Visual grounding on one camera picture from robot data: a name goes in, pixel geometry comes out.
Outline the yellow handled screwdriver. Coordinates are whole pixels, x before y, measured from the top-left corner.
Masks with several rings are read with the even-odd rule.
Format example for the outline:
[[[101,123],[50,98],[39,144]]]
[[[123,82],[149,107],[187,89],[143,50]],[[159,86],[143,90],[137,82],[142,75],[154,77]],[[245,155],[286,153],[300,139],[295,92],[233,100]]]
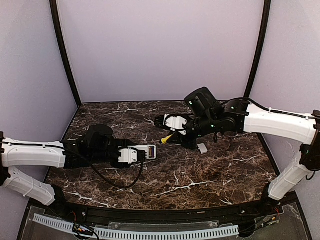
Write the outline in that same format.
[[[161,138],[161,139],[158,140],[157,142],[158,142],[159,144],[165,145],[165,144],[168,143],[168,140],[169,140],[172,136],[173,136],[173,135],[170,134],[170,135],[168,135],[168,136],[166,136],[166,137]]]

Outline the white battery compartment cover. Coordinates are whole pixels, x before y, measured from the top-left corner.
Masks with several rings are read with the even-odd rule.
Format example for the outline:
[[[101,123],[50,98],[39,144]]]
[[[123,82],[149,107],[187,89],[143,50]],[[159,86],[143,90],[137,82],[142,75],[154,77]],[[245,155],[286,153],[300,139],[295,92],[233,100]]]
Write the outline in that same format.
[[[199,152],[203,155],[206,154],[208,152],[208,149],[206,147],[206,145],[204,143],[200,143],[197,145],[197,149],[199,150]]]

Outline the white remote control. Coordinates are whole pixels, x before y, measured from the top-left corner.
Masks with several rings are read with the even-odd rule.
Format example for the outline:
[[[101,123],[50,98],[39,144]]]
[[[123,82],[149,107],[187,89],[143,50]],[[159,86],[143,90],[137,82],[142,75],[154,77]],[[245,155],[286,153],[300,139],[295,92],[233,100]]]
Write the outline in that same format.
[[[156,154],[156,158],[155,159],[149,159],[148,158],[148,148],[154,146],[155,145],[150,145],[150,144],[143,144],[143,145],[134,145],[134,146],[129,146],[129,148],[135,148],[138,150],[138,158],[144,158],[147,160],[155,160],[157,158],[157,154]]]

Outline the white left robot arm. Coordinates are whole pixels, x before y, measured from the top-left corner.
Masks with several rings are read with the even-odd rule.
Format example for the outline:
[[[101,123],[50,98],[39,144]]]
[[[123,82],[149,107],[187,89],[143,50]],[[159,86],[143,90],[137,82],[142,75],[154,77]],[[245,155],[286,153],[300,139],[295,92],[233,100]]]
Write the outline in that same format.
[[[45,184],[17,169],[23,166],[47,166],[61,169],[93,167],[110,163],[114,168],[127,168],[152,157],[154,147],[138,145],[128,139],[116,139],[113,130],[103,124],[89,126],[76,140],[55,142],[18,141],[0,137],[0,185],[32,198],[45,206],[66,204],[58,186]]]

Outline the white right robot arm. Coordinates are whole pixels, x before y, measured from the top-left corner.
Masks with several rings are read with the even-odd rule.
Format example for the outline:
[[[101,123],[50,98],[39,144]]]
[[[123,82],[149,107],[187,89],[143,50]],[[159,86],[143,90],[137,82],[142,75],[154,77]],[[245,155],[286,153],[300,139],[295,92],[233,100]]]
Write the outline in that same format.
[[[238,97],[219,102],[207,87],[190,93],[185,104],[191,114],[165,114],[160,121],[170,135],[164,143],[196,147],[196,139],[209,134],[259,133],[301,143],[293,162],[267,188],[266,199],[280,201],[303,178],[320,169],[320,113],[294,113],[267,108]]]

